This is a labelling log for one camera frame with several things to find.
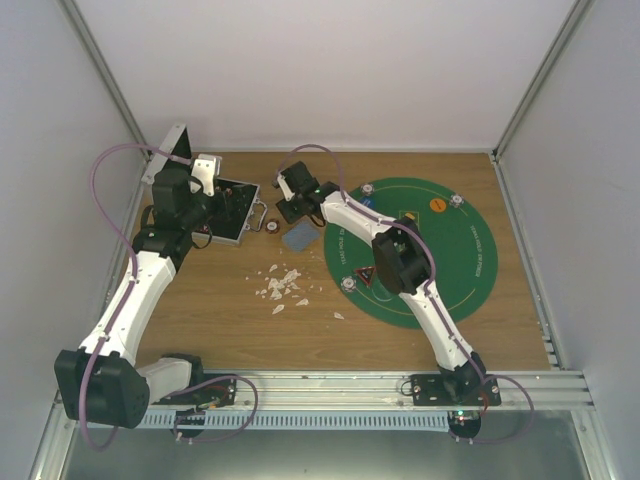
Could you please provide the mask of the red triangle dealer button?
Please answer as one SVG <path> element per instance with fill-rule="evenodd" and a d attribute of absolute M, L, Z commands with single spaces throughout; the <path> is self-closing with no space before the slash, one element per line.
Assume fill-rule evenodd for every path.
<path fill-rule="evenodd" d="M 370 288 L 375 278 L 376 267 L 358 267 L 354 270 L 354 273 L 368 288 Z"/>

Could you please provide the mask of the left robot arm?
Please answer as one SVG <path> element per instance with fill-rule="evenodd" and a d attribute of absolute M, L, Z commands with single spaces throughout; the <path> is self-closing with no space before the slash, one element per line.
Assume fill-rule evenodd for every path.
<path fill-rule="evenodd" d="M 159 172 L 152 204 L 140 218 L 124 277 L 93 331 L 75 351 L 63 350 L 54 373 L 65 412 L 73 420 L 134 428 L 149 405 L 175 395 L 185 404 L 203 398 L 198 358 L 162 357 L 136 366 L 142 335 L 168 285 L 196 244 L 196 230 L 241 227 L 253 200 L 250 185 L 205 180 L 184 169 Z"/>

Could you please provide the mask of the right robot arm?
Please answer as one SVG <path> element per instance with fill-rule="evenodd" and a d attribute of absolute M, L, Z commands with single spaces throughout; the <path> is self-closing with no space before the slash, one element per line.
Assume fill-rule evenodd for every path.
<path fill-rule="evenodd" d="M 409 307 L 428 338 L 447 400 L 464 405 L 479 394 L 488 381 L 486 368 L 444 305 L 435 259 L 415 222 L 382 215 L 339 184 L 319 183 L 301 161 L 277 170 L 273 186 L 283 194 L 276 207 L 288 223 L 318 217 L 371 248 L 379 281 Z"/>

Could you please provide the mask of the ten chips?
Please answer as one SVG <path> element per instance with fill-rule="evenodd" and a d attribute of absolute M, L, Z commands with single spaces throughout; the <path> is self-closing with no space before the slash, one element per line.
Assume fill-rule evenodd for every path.
<path fill-rule="evenodd" d="M 344 276 L 340 282 L 341 289 L 344 292 L 353 292 L 357 289 L 357 282 L 352 276 Z"/>
<path fill-rule="evenodd" d="M 450 197 L 449 204 L 454 208 L 459 208 L 465 202 L 464 198 L 459 194 L 454 194 Z"/>
<path fill-rule="evenodd" d="M 361 186 L 361 192 L 365 196 L 371 196 L 375 191 L 374 186 L 371 183 L 365 183 Z"/>

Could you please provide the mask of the blue small blind button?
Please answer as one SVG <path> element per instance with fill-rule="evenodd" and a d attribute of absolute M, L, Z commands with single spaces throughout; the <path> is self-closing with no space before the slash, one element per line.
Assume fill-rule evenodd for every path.
<path fill-rule="evenodd" d="M 375 209 L 375 199 L 372 196 L 363 196 L 360 198 L 360 203 L 370 209 Z"/>

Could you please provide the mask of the orange big blind button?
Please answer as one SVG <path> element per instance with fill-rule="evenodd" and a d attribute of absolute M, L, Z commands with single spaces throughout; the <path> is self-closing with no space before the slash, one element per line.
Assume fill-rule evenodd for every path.
<path fill-rule="evenodd" d="M 447 209 L 447 203 L 442 198 L 433 198 L 429 206 L 436 213 L 443 213 Z"/>

